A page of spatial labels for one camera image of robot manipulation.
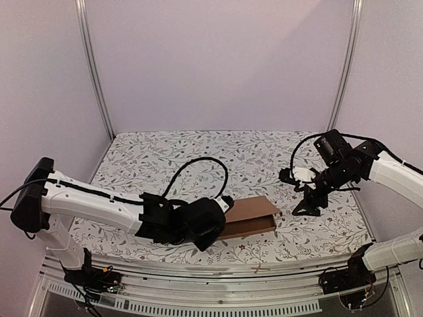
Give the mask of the brown cardboard paper box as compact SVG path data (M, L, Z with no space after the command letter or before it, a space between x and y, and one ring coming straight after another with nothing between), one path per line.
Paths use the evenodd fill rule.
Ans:
M274 215L280 210L264 196L235 200L234 207L226 214L226 223L219 240L242 238L274 231Z

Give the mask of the floral patterned table cloth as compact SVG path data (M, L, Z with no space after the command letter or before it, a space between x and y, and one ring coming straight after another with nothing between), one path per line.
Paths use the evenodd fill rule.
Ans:
M103 256L197 265L259 264L346 256L371 242L348 192L335 192L320 217L294 217L302 195L278 179L289 166L325 168L308 134L297 131L160 131L116 136L93 179L95 186L138 194L166 193L194 201L219 190L235 199L264 196L280 212L276 229L215 242L154 244L120 229L75 219L72 237Z

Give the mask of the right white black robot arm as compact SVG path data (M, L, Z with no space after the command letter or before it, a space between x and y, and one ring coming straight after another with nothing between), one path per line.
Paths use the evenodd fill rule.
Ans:
M293 184L297 192L303 193L293 215L320 216L321 209L328 207L329 194L346 192L348 183L357 184L362 180L389 188L416 206L422 206L420 169L401 160L376 139L356 136L361 144L353 147L347 141L350 137L337 129L311 136L327 166L322 172L296 167L293 160L288 168L280 171L281 181ZM421 259L422 229L416 229L386 242L362 246L348 260L348 269L342 272L341 279L346 287L355 288L369 272Z

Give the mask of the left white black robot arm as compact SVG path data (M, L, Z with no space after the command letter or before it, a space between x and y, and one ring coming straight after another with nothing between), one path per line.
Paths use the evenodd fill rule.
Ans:
M225 228L232 197L222 192L188 203L166 194L125 194L79 182L55 170L54 160L41 158L24 184L4 202L16 197L11 222L37 236L65 269L85 287L98 281L89 251L71 237L60 215L83 218L120 229L159 244L193 243L200 251L210 247Z

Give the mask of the right aluminium frame post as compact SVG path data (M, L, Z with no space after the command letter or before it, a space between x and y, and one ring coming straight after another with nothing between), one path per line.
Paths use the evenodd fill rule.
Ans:
M350 22L350 29L348 32L348 40L346 45L346 51L344 54L344 61L342 64L342 69L340 73L340 79L336 89L336 94L334 97L334 103L332 110L330 112L327 131L332 130L336 127L338 118L342 109L342 103L346 94L346 89L348 86L348 81L350 78L351 68L354 62L354 55L356 50L356 45L358 42L360 34L360 24L362 19L363 11L363 0L354 0L352 5L352 16Z

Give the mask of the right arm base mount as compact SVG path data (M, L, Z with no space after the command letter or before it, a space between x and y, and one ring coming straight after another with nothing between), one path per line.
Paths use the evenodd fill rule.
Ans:
M325 295L371 285L376 282L375 274L366 268L362 256L353 255L347 261L347 264L345 269L329 267L319 275L319 286Z

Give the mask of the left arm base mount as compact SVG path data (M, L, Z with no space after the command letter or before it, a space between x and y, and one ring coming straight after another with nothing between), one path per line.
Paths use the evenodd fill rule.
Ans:
M71 270L62 267L64 280L84 291L94 293L115 293L122 286L122 274L114 271L110 265L99 269L92 266Z

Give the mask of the left aluminium frame post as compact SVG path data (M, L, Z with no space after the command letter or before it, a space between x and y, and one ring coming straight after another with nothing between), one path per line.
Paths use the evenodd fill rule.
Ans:
M102 83L98 72L98 67L95 59L95 52L89 28L89 18L87 11L87 3L84 0L75 1L77 19L79 23L79 30L81 33L82 45L85 53L85 59L89 70L89 76L93 86L96 104L98 106L100 118L104 126L105 132L110 141L113 141L116 134L113 129L112 120L108 111Z

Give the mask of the aluminium frame post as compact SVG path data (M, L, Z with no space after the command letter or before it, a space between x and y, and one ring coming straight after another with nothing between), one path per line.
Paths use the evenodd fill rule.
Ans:
M87 3L84 0L75 1L77 19L79 23L79 30L81 33L82 45L85 53L85 59L89 70L89 76L93 86L96 104L98 106L100 118L104 126L105 132L110 141L113 141L116 134L113 129L112 120L108 111L102 83L98 72L98 67L95 59L95 52L89 28L89 18L87 11Z
M356 50L356 45L358 42L360 34L360 24L362 19L363 11L363 0L354 0L352 5L352 16L350 22L350 29L348 32L348 40L346 45L346 51L344 54L344 61L342 64L342 69L340 73L340 79L336 89L336 94L334 97L334 103L332 110L330 112L327 131L332 130L336 127L338 118L342 109L342 103L346 94L346 89L348 86L348 81L350 78L351 68L354 62L354 55Z

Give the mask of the aluminium front rail base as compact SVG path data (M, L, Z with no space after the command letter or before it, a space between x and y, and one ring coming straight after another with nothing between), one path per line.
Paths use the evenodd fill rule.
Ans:
M346 257L267 264L195 265L93 256L111 265L122 286L94 301L102 316L417 316L397 266L376 273L372 295L353 308L359 289L326 294L322 273L339 272Z

